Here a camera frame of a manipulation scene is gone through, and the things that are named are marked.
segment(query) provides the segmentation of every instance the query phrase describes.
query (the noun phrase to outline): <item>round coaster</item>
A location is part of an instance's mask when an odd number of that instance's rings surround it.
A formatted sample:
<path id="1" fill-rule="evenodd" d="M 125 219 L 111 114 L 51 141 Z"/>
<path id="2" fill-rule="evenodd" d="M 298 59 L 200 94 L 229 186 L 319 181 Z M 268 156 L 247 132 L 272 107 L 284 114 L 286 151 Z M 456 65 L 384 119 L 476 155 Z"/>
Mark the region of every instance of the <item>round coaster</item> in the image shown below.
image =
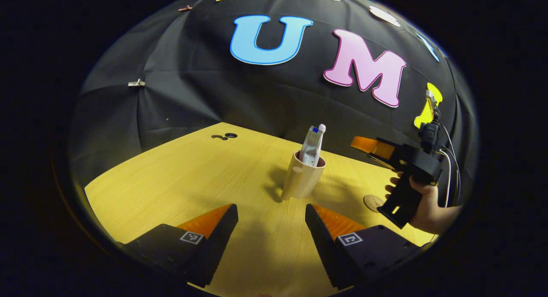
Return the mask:
<path id="1" fill-rule="evenodd" d="M 363 202 L 371 211 L 378 213 L 377 207 L 383 206 L 385 201 L 378 196 L 368 194 L 363 197 Z"/>

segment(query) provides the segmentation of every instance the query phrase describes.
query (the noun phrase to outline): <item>wooden table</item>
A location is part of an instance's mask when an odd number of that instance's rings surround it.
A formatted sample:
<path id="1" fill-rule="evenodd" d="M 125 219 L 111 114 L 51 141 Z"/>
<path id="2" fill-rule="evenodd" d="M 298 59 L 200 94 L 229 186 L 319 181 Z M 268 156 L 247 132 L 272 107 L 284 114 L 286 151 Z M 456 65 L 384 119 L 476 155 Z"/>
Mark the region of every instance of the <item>wooden table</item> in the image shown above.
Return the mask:
<path id="1" fill-rule="evenodd" d="M 225 133 L 238 137 L 211 138 Z M 307 203 L 367 227 L 385 225 L 417 246 L 430 241 L 431 234 L 409 225 L 398 229 L 364 205 L 366 194 L 384 198 L 384 186 L 395 173 L 333 153 L 322 151 L 327 166 L 311 197 L 282 201 L 289 160 L 300 148 L 298 143 L 219 123 L 125 161 L 85 190 L 99 221 L 122 243 L 160 223 L 176 226 L 222 205 L 237 204 L 239 222 L 211 285 L 204 289 L 221 296 L 268 292 L 275 297 L 322 297 L 338 292 L 305 223 Z"/>

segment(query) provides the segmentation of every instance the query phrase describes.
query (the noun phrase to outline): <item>cup handle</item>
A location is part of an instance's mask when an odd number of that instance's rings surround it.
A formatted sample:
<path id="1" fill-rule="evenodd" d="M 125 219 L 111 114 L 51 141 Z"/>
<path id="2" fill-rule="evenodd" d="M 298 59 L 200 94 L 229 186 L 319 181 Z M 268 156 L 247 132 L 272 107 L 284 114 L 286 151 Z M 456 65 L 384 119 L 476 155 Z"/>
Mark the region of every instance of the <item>cup handle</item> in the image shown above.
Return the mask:
<path id="1" fill-rule="evenodd" d="M 291 168 L 290 177 L 288 179 L 289 184 L 284 184 L 283 191 L 282 191 L 282 199 L 288 200 L 291 198 L 291 194 L 293 193 L 293 188 L 295 185 L 299 182 L 303 172 L 303 168 L 300 168 L 298 166 L 294 166 Z"/>

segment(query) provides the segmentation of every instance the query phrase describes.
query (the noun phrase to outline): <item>black fabric backdrop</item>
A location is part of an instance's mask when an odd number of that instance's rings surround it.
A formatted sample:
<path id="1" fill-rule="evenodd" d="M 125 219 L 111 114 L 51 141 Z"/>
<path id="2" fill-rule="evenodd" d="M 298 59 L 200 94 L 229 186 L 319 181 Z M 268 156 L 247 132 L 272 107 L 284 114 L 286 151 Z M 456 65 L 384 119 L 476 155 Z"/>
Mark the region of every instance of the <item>black fabric backdrop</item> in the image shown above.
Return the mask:
<path id="1" fill-rule="evenodd" d="M 186 5 L 193 9 L 177 11 Z M 404 18 L 393 14 L 401 27 L 392 26 L 372 16 L 370 5 L 376 4 L 371 0 L 178 0 L 166 6 L 118 39 L 84 82 L 68 151 L 78 180 L 85 186 L 135 155 L 221 121 L 297 143 L 303 142 L 310 125 L 323 123 L 327 126 L 323 150 L 377 165 L 350 147 L 352 138 L 382 137 L 418 146 L 413 119 L 423 109 L 426 83 L 431 82 L 444 96 L 441 120 L 456 149 L 462 201 L 473 185 L 480 141 L 466 79 L 437 48 L 440 62 L 436 62 Z M 280 17 L 309 18 L 314 24 L 305 29 L 299 53 L 290 61 L 250 65 L 235 59 L 229 46 L 234 19 L 255 14 L 271 18 L 262 25 L 256 42 L 264 49 L 280 44 L 285 28 Z M 364 37 L 374 59 L 391 50 L 406 61 L 397 108 L 372 96 L 379 80 L 361 92 L 357 82 L 345 87 L 323 78 L 337 55 L 335 28 Z M 145 87 L 127 86 L 138 78 Z M 444 132 L 440 138 L 448 146 Z M 441 180 L 440 204 L 446 186 L 447 180 Z"/>

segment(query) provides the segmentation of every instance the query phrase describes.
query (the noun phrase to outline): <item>toothpaste tube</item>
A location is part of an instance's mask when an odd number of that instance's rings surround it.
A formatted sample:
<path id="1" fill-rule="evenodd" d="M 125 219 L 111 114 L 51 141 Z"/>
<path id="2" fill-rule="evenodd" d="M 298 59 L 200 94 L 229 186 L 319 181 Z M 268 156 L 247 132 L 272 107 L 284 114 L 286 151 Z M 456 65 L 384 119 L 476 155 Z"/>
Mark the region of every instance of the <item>toothpaste tube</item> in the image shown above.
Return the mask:
<path id="1" fill-rule="evenodd" d="M 318 166 L 319 153 L 322 148 L 323 133 L 325 133 L 325 125 L 320 124 L 319 127 L 311 126 L 301 153 L 299 160 L 308 166 Z"/>

